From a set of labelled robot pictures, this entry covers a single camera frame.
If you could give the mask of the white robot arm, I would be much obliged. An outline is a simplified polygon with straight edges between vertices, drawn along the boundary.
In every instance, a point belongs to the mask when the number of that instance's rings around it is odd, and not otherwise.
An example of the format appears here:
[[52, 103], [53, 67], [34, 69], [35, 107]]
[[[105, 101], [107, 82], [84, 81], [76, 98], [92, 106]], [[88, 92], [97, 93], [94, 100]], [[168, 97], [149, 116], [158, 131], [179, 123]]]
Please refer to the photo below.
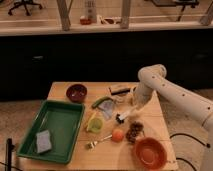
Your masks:
[[138, 71], [139, 83], [133, 91], [134, 109], [143, 108], [152, 98], [152, 92], [157, 91], [187, 112], [208, 132], [207, 143], [210, 147], [204, 151], [200, 171], [213, 171], [213, 101], [168, 81], [166, 74], [167, 70], [162, 64], [143, 67]]

